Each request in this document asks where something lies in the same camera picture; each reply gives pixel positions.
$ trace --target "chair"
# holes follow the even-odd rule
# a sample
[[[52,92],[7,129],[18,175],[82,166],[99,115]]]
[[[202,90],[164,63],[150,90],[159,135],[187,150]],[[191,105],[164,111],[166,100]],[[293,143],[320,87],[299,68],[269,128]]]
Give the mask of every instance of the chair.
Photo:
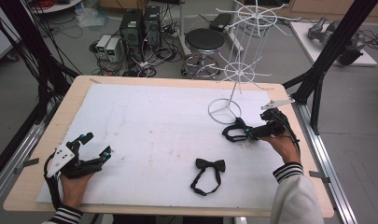
[[[215,30],[196,29],[186,34],[186,46],[191,50],[198,52],[199,55],[190,56],[186,59],[182,75],[191,74],[195,77],[212,77],[219,74],[217,61],[208,56],[219,52],[224,45],[224,36]]]

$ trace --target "floor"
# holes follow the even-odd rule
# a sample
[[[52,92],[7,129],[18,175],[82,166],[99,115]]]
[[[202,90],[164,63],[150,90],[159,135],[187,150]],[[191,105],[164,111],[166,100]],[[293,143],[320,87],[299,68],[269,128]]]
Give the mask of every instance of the floor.
[[[198,8],[200,0],[187,1],[187,28],[201,27],[206,22],[198,14],[207,14],[212,20],[214,8],[231,8],[231,1],[206,1]],[[106,26],[79,29],[75,21],[58,24],[61,30],[55,38],[59,47],[68,55],[82,74],[96,72],[96,60],[89,52],[90,44],[102,34],[113,34],[119,28],[119,15],[109,14]],[[49,21],[60,23],[75,16],[74,11],[49,15]],[[304,73],[311,62],[294,34],[281,35],[272,29],[263,50],[263,57],[257,66],[259,73],[273,73],[269,77],[256,77],[257,82],[284,83]],[[378,31],[378,24],[366,24],[363,29]],[[53,54],[55,49],[45,39]],[[378,62],[378,51],[368,47],[365,50]],[[157,68],[155,78],[182,77],[180,68],[183,61],[165,63]],[[0,62],[0,153],[20,128],[36,104],[37,89],[22,61]],[[287,91],[293,93],[297,87]],[[358,223],[378,223],[378,65],[375,67],[332,66],[328,71],[322,92],[319,114],[319,131],[332,164],[338,174],[343,190],[355,213]],[[50,213],[17,213],[3,209],[8,189],[0,198],[0,223],[41,223]],[[90,223],[93,215],[85,215],[81,223]],[[160,223],[168,223],[171,217],[161,217]],[[337,216],[326,218],[326,223],[340,223]],[[249,218],[248,223],[268,223],[267,218]]]

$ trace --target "electronic equipment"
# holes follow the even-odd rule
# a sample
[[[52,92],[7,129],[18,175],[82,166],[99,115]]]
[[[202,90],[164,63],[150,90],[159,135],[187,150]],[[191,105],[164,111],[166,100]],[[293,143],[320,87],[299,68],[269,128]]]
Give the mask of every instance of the electronic equipment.
[[[143,42],[144,24],[141,9],[130,8],[124,12],[119,26],[122,41],[128,46],[140,46]]]
[[[122,56],[121,44],[118,37],[110,38],[106,47],[107,58],[111,63],[118,63]]]
[[[160,7],[149,6],[145,8],[143,17],[145,21],[145,35],[147,37],[147,45],[157,49],[161,47],[161,21]]]
[[[106,47],[111,37],[111,35],[103,35],[98,44],[96,44],[96,51],[98,52],[99,59],[108,60]]]
[[[230,18],[230,13],[218,14],[218,16],[209,25],[209,29],[223,32],[223,29],[229,23]]]
[[[127,62],[139,63],[144,60],[141,50],[144,44],[144,26],[141,9],[129,8],[124,12],[119,32]]]
[[[309,39],[317,39],[323,45],[326,45],[329,42],[340,22],[332,22],[328,28],[326,28],[325,32],[323,32],[323,25],[326,20],[326,17],[322,17],[314,26],[308,29]],[[337,62],[342,65],[353,63],[358,57],[363,55],[360,51],[365,46],[366,41],[364,34],[356,32],[351,37],[351,40],[345,45],[343,52],[337,57]]]

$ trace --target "plastic bag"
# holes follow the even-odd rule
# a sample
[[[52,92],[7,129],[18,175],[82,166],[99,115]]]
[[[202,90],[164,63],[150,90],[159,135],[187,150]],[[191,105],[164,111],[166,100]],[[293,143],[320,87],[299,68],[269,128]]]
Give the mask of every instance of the plastic bag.
[[[76,9],[76,18],[78,26],[81,28],[91,26],[105,26],[105,16],[100,14],[94,8],[80,8]]]

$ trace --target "black strap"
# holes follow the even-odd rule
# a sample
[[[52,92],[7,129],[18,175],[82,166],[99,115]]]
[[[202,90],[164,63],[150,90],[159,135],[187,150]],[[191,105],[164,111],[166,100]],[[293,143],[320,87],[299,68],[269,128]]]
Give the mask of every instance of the black strap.
[[[197,159],[196,160],[196,164],[197,164],[198,168],[200,168],[199,165],[198,165],[199,160],[205,161],[203,159]],[[224,166],[223,168],[218,168],[215,165],[216,162],[209,162],[209,161],[205,161],[205,162],[207,162],[207,164],[204,167],[201,168],[200,173],[197,174],[197,176],[195,177],[194,181],[192,181],[192,183],[190,185],[190,187],[194,190],[194,192],[196,192],[198,194],[201,194],[202,196],[206,196],[206,195],[208,195],[210,193],[214,193],[214,192],[217,191],[218,187],[220,187],[220,185],[221,185],[220,172],[225,172],[225,170],[226,170],[226,166],[225,166],[224,160],[216,161],[216,162],[222,163],[222,165]],[[217,187],[215,187],[212,191],[205,193],[203,190],[196,188],[196,185],[197,185],[198,181],[200,180],[201,175],[205,172],[205,170],[206,170],[207,167],[213,167],[215,169],[215,178],[216,178],[216,182],[217,182]]]
[[[231,130],[237,130],[241,129],[244,130],[245,135],[235,135],[231,136],[229,135],[229,131]],[[238,142],[238,141],[244,141],[247,138],[246,131],[252,129],[252,127],[246,126],[245,122],[241,118],[235,118],[235,124],[225,128],[222,132],[222,134],[229,140],[230,142]]]

